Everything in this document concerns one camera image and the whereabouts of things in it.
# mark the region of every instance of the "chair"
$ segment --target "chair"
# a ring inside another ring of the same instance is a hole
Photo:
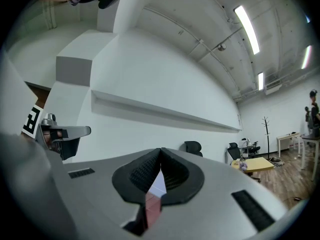
[[[243,144],[246,143],[247,146],[250,145],[250,140],[243,138],[240,142],[239,142],[239,146],[242,147]],[[259,156],[259,154],[256,154],[256,152],[258,152],[260,150],[260,146],[257,146],[258,141],[254,142],[251,148],[244,148],[245,149],[245,153],[248,153],[248,158],[250,157],[254,157],[254,156]]]
[[[240,149],[238,148],[238,144],[235,142],[229,143],[230,147],[227,149],[230,156],[233,160],[237,160],[241,156]]]
[[[199,157],[204,157],[202,155],[202,153],[200,152],[202,147],[201,147],[199,142],[197,142],[197,141],[185,141],[184,143],[186,144],[186,152],[194,154],[194,155],[199,156]]]
[[[257,146],[258,141],[256,141],[255,143],[253,143],[254,147],[249,148],[248,152],[253,154],[253,156],[256,155],[256,152],[260,150],[260,146]]]

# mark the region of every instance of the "fluorescent light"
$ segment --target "fluorescent light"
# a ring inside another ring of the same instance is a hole
[[[259,91],[261,91],[264,88],[264,73],[263,72],[258,74],[258,80],[259,80]]]
[[[250,19],[247,15],[245,9],[242,6],[239,6],[238,8],[234,9],[234,12],[236,13],[238,18],[240,19],[240,21],[244,27],[244,30],[249,38],[249,41],[252,46],[253,54],[254,55],[257,54],[258,52],[260,52],[258,40],[256,37],[256,33],[254,31],[254,28],[252,27],[252,24],[250,22]]]
[[[304,56],[303,64],[302,64],[302,67],[301,67],[303,70],[304,70],[304,69],[307,67],[307,65],[308,65],[310,53],[311,53],[311,45],[309,45],[309,46],[306,48],[306,51],[305,51],[305,56]]]

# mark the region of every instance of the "desk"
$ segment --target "desk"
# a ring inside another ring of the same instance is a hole
[[[301,136],[303,140],[303,146],[302,146],[302,164],[301,169],[305,168],[305,160],[306,160],[306,149],[305,149],[305,143],[311,142],[315,143],[315,157],[314,157],[314,167],[313,167],[313,173],[311,180],[314,181],[317,171],[317,165],[318,165],[318,158],[319,158],[319,143],[320,143],[320,137],[314,137],[312,134],[307,136]]]
[[[279,137],[276,137],[276,139],[278,140],[278,153],[279,153],[279,157],[280,157],[280,153],[281,153],[281,146],[280,146],[280,141],[283,141],[283,140],[287,140],[287,139],[291,139],[291,138],[294,138],[294,137],[297,137],[298,138],[298,143],[299,143],[299,153],[300,153],[300,133],[299,132],[296,132],[294,134],[290,134],[290,135],[284,135],[284,136],[279,136]]]
[[[260,171],[266,171],[273,169],[275,166],[270,163],[268,160],[266,160],[263,157],[258,158],[252,158],[245,160],[246,164],[248,165],[248,168],[244,173],[254,173],[254,172],[260,172]],[[231,163],[231,166],[235,169],[239,169],[239,164],[235,164],[236,161],[233,161]]]

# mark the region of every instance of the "office chair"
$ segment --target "office chair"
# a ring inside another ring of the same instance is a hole
[[[238,148],[238,144],[235,142],[229,143],[230,147],[227,149],[230,156],[232,157],[233,160],[240,159],[241,152],[240,149]]]
[[[241,157],[241,152],[240,152],[240,149],[238,148],[238,144],[235,143],[235,142],[232,142],[232,143],[229,143],[230,147],[227,149],[230,156],[232,157],[233,160],[237,160],[237,159],[240,159]],[[254,180],[257,180],[259,183],[261,182],[260,181],[260,178],[257,178],[257,177],[252,177],[253,173],[252,172],[249,172],[249,173],[246,173],[249,177],[251,177],[252,179]]]
[[[244,142],[247,143],[247,145],[251,144],[250,143],[250,139],[246,139],[246,138],[243,138],[240,142],[239,142],[239,145],[242,145]],[[247,148],[247,153],[248,153],[248,158],[252,158],[252,157],[255,157],[255,156],[259,156],[259,154],[256,154],[259,150],[260,150],[260,146],[257,146],[257,143],[258,141],[254,142],[253,143],[253,146],[254,147],[251,147],[251,148]]]
[[[249,148],[249,150],[248,150],[249,153],[253,154],[252,156],[255,156],[256,152],[258,152],[261,148],[260,146],[257,146],[257,143],[258,143],[258,141],[254,142],[253,143],[254,147]]]
[[[185,141],[184,143],[186,144],[186,152],[194,154],[194,155],[199,156],[199,157],[204,157],[202,155],[202,153],[200,152],[202,147],[201,147],[199,142],[197,142],[197,141]]]

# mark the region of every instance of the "yellow table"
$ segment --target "yellow table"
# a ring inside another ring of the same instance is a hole
[[[246,164],[248,165],[248,168],[244,173],[254,173],[254,172],[260,172],[260,171],[266,171],[273,169],[275,166],[270,163],[268,160],[266,160],[263,157],[258,157],[258,158],[252,158],[252,159],[247,159],[245,160]],[[231,163],[231,166],[235,169],[239,170],[239,164],[235,164],[236,161],[234,160]]]

